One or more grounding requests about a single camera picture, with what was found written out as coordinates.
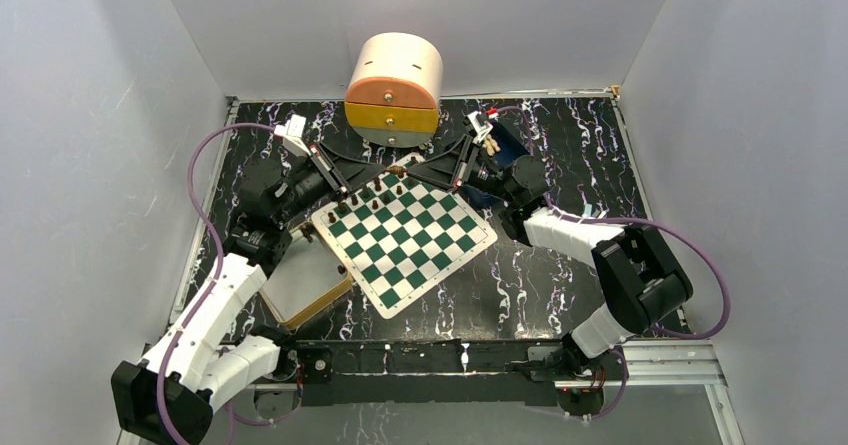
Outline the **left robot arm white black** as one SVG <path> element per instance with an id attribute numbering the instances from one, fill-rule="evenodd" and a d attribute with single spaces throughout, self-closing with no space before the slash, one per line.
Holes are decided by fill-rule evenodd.
<path id="1" fill-rule="evenodd" d="M 358 196 L 384 166 L 313 144 L 291 168 L 259 158 L 243 170 L 234 220 L 212 237 L 213 270 L 176 322 L 143 357 L 120 363 L 111 377 L 122 430 L 155 444 L 197 444 L 214 414 L 257 379 L 296 377 L 307 357 L 291 330 L 347 293 L 351 267 L 333 258 L 316 221 L 292 227 L 317 202 Z M 219 344 L 254 296 L 287 310 L 279 325 L 261 325 L 231 351 Z"/>

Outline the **dark brown pawn piece top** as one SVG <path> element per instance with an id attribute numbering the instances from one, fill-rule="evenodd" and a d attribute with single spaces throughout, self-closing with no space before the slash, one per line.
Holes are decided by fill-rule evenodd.
<path id="1" fill-rule="evenodd" d="M 314 226 L 311 223 L 306 222 L 306 223 L 302 224 L 300 226 L 300 231 L 301 231 L 302 236 L 309 243 L 313 242 L 313 234 L 314 234 L 315 229 L 314 229 Z"/>

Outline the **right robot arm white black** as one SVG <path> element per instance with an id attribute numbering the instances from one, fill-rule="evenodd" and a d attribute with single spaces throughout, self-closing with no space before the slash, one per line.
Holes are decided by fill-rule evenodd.
<path id="1" fill-rule="evenodd" d="M 407 166 L 409 176 L 443 191 L 467 186 L 505 202 L 504 232 L 592 267 L 603 304 L 563 338 L 565 370 L 590 378 L 603 354 L 640 335 L 693 295 L 693 286 L 660 230 L 645 220 L 582 218 L 548 204 L 544 162 L 524 153 L 501 166 L 465 137 Z"/>

